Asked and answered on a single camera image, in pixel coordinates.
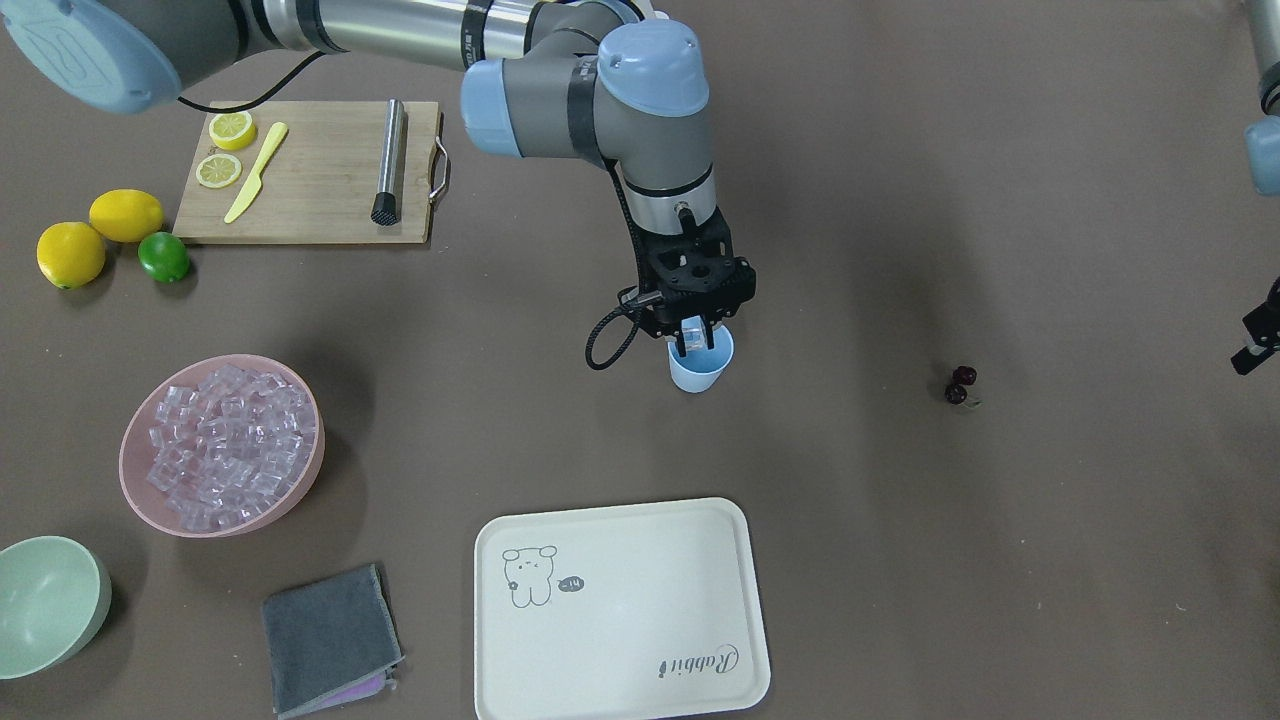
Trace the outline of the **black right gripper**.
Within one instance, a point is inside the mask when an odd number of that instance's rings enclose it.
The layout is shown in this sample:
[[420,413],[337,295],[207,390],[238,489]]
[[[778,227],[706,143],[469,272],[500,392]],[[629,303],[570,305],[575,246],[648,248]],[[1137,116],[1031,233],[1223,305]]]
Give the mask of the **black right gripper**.
[[746,258],[733,254],[732,236],[717,209],[701,224],[684,223],[677,234],[636,229],[639,293],[657,292],[637,315],[650,337],[673,334],[672,352],[686,357],[692,348],[690,316],[701,318],[701,346],[716,347],[716,323],[733,316],[756,291],[756,273]]

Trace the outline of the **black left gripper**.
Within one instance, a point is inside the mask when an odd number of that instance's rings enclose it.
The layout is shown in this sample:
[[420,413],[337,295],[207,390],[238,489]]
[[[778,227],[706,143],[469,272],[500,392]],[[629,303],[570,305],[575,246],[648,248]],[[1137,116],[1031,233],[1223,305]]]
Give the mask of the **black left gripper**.
[[1263,302],[1243,318],[1248,342],[1231,356],[1231,366],[1239,375],[1247,375],[1263,363],[1263,351],[1279,350],[1279,291],[1280,279],[1271,284]]

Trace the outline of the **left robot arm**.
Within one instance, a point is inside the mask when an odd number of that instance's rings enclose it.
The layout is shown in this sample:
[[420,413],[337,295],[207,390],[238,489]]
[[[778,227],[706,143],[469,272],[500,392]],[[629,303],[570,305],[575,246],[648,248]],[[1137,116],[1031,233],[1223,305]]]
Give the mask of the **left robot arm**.
[[[1244,132],[1254,191],[1279,196],[1279,3],[1244,1],[1254,63],[1260,74],[1257,92],[1262,118]],[[1248,334],[1244,347],[1231,356],[1231,366],[1247,375],[1279,350],[1279,282],[1275,281],[1262,304],[1242,323]]]

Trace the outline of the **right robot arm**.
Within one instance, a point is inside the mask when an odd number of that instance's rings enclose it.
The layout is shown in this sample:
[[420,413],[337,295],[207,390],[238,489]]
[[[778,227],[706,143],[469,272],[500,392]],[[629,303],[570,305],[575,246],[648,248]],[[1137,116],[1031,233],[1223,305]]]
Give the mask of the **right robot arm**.
[[187,104],[238,61],[379,56],[449,72],[474,146],[608,173],[637,279],[612,318],[685,357],[756,290],[716,191],[701,40],[649,1],[5,1],[47,79],[99,110]]

